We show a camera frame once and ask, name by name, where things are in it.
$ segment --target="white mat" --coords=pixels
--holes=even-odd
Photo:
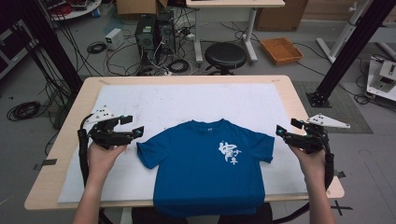
[[[116,132],[145,126],[142,138],[128,146],[106,180],[102,201],[152,200],[157,169],[149,170],[136,156],[136,141],[144,142],[166,128],[188,120],[227,119],[255,132],[276,138],[274,160],[262,162],[267,195],[306,192],[299,163],[275,135],[279,124],[290,130],[290,119],[273,84],[196,84],[104,86],[92,112],[106,105],[115,116],[132,115],[130,124]],[[83,191],[76,149],[67,171],[59,203],[79,202]]]

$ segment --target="t-shirt logo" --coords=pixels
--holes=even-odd
[[[235,165],[238,161],[236,160],[236,156],[242,152],[238,150],[236,145],[229,145],[227,142],[220,142],[219,151],[224,155],[224,159],[228,161],[231,158],[230,163]]]

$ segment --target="orange plastic basket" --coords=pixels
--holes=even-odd
[[[304,56],[286,37],[265,39],[260,43],[276,65],[296,63]]]

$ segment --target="stool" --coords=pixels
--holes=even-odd
[[[247,55],[243,49],[231,43],[217,43],[205,51],[205,59],[210,64],[206,71],[211,67],[218,70],[209,73],[210,76],[220,73],[221,75],[233,75],[230,69],[242,67],[247,61]]]

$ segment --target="t-shirt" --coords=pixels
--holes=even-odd
[[[149,169],[159,165],[154,207],[170,217],[253,214],[264,202],[260,161],[271,162],[274,137],[226,119],[191,120],[166,129],[137,155]]]

